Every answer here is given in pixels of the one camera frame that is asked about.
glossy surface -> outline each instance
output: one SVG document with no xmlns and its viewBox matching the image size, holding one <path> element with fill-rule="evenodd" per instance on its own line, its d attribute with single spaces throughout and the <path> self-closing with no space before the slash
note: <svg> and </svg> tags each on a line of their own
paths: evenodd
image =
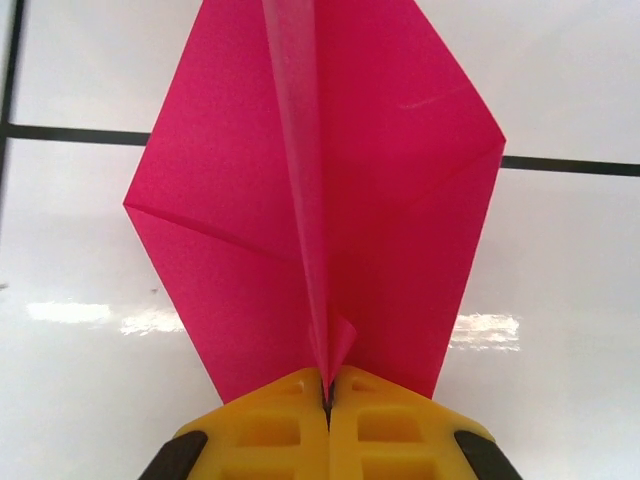
<svg viewBox="0 0 640 480">
<path fill-rule="evenodd" d="M 48 3 L 34 1 L 34 11 L 49 8 Z M 74 28 L 68 24 L 56 26 L 64 12 L 71 11 L 72 2 L 50 3 L 57 5 L 59 13 L 50 16 L 48 28 L 62 32 L 60 38 L 72 35 Z M 85 13 L 77 25 L 85 25 L 91 32 L 86 38 L 93 39 L 99 15 L 104 19 L 133 15 L 132 23 L 123 20 L 122 25 L 128 26 L 119 35 L 132 40 L 120 52 L 125 52 L 124 57 L 137 55 L 145 43 L 136 43 L 135 25 L 145 22 L 145 28 L 156 28 L 156 17 L 135 8 L 117 10 L 116 6 L 124 5 L 121 2 L 111 4 L 113 10 L 98 2 L 84 2 Z M 167 56 L 173 52 L 175 62 L 195 7 L 189 10 L 169 1 L 158 4 L 174 20 L 159 22 L 173 46 L 158 49 L 166 50 Z M 508 105 L 494 105 L 497 90 L 487 89 L 492 74 L 488 72 L 483 79 L 474 73 L 484 67 L 472 55 L 473 48 L 488 47 L 473 39 L 476 35 L 482 38 L 484 32 L 496 36 L 494 45 L 502 42 L 505 49 L 511 48 L 508 40 L 516 38 L 520 28 L 530 28 L 528 19 L 535 9 L 533 3 L 528 4 L 528 9 L 520 7 L 520 13 L 513 11 L 512 15 L 521 16 L 517 17 L 520 23 L 514 23 L 506 37 L 500 37 L 504 25 L 471 25 L 471 18 L 482 13 L 471 3 L 464 8 L 460 4 L 459 11 L 440 6 L 432 19 L 503 120 L 512 148 L 518 145 L 517 153 L 584 153 L 583 158 L 592 160 L 607 154 L 608 160 L 637 161 L 638 140 L 632 136 L 638 121 L 633 115 L 640 109 L 633 103 L 637 95 L 627 91 L 629 84 L 624 83 L 637 83 L 640 77 L 633 72 L 620 75 L 617 81 L 621 83 L 615 89 L 619 96 L 605 101 L 595 95 L 601 90 L 591 90 L 595 87 L 590 82 L 596 77 L 579 65 L 567 64 L 565 74 L 584 81 L 578 90 L 585 93 L 572 97 L 578 90 L 569 91 L 562 98 L 574 98 L 584 108 L 567 113 L 560 123 L 547 119 L 534 125 L 543 130 L 516 129 L 501 113 Z M 493 11 L 501 11 L 499 2 L 492 5 Z M 563 18 L 570 20 L 574 15 L 576 22 L 589 18 L 596 25 L 609 18 L 590 10 L 595 3 L 588 5 L 582 16 L 569 9 Z M 626 8 L 625 18 L 632 19 L 637 3 L 597 5 L 603 11 L 609 11 L 609 5 Z M 0 6 L 0 15 L 3 8 L 5 5 Z M 485 17 L 491 13 L 486 8 Z M 548 17 L 537 20 L 540 28 L 556 21 L 550 8 L 545 12 Z M 46 17 L 41 17 L 42 22 L 47 23 Z M 460 25 L 469 24 L 457 30 L 456 18 Z M 640 44 L 633 43 L 637 30 L 628 32 L 615 23 L 602 25 L 606 28 L 594 27 L 594 37 L 587 38 L 596 42 L 601 37 L 595 35 L 603 35 L 605 45 L 623 39 L 629 40 L 625 45 Z M 45 40 L 37 39 L 39 30 L 33 24 L 29 28 L 29 35 L 44 45 Z M 40 103 L 33 103 L 31 114 L 22 120 L 150 128 L 172 67 L 166 64 L 163 74 L 161 68 L 155 70 L 154 62 L 145 64 L 142 72 L 131 68 L 141 57 L 131 63 L 107 62 L 118 58 L 111 43 L 115 40 L 109 38 L 96 33 L 90 47 L 68 42 L 64 49 L 48 53 L 29 47 L 27 55 L 33 54 L 30 75 L 41 71 L 39 75 L 50 81 L 29 87 L 30 95 Z M 64 60 L 64 55 L 75 51 L 76 43 L 89 53 Z M 154 45 L 152 39 L 148 45 Z M 608 62 L 624 49 L 612 51 L 611 59 L 593 57 L 602 72 L 620 71 L 617 64 Z M 554 91 L 557 68 L 545 70 L 543 60 L 558 57 L 549 49 L 538 54 L 539 70 L 535 72 L 542 77 L 519 78 L 533 82 L 534 93 Z M 63 68 L 49 70 L 53 60 Z M 116 78 L 108 85 L 117 86 L 91 90 L 95 77 L 88 80 L 85 74 L 94 71 Z M 62 85 L 53 80 L 60 72 L 77 75 L 66 93 L 50 89 Z M 151 87 L 146 76 L 157 82 L 156 87 Z M 514 80 L 501 87 L 509 103 L 518 105 L 513 112 L 528 112 L 538 104 L 542 108 L 541 97 L 530 99 L 527 91 L 510 93 L 509 88 L 519 84 Z M 140 87 L 129 93 L 130 85 Z M 25 88 L 21 88 L 20 102 L 26 101 Z M 133 108 L 140 105 L 136 102 L 144 104 L 145 98 L 148 108 Z M 108 108 L 92 108 L 97 104 L 91 99 Z M 618 117 L 613 116 L 598 120 L 597 109 L 614 104 L 621 105 L 615 112 L 626 112 L 626 120 L 616 123 Z M 593 134 L 594 122 L 602 123 L 601 136 Z M 584 127 L 584 135 L 562 136 L 565 125 Z M 519 131 L 536 135 L 522 141 Z M 618 135 L 628 136 L 630 143 L 619 142 Z M 609 153 L 615 158 L 608 158 Z M 137 478 L 177 428 L 218 405 L 121 207 L 140 154 L 141 149 L 130 147 L 12 142 L 0 232 L 0 284 L 4 287 L 0 290 L 1 478 Z M 637 478 L 638 212 L 640 179 L 521 171 L 499 174 L 435 398 L 485 425 L 525 479 Z"/>
</svg>

pink origami paper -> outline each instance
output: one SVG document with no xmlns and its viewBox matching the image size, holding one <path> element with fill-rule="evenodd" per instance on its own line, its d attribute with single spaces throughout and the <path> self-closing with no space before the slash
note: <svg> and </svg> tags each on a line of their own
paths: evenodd
<svg viewBox="0 0 640 480">
<path fill-rule="evenodd" d="M 224 401 L 431 396 L 504 144 L 413 0 L 205 0 L 125 205 Z"/>
</svg>

black rubber pad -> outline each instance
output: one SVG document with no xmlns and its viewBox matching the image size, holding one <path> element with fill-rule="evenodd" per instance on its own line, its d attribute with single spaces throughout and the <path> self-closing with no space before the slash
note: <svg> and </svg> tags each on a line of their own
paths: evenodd
<svg viewBox="0 0 640 480">
<path fill-rule="evenodd" d="M 168 441 L 139 480 L 187 480 L 207 440 L 206 433 L 194 431 Z"/>
<path fill-rule="evenodd" d="M 492 441 L 466 430 L 459 430 L 454 436 L 478 480 L 522 480 Z"/>
</svg>

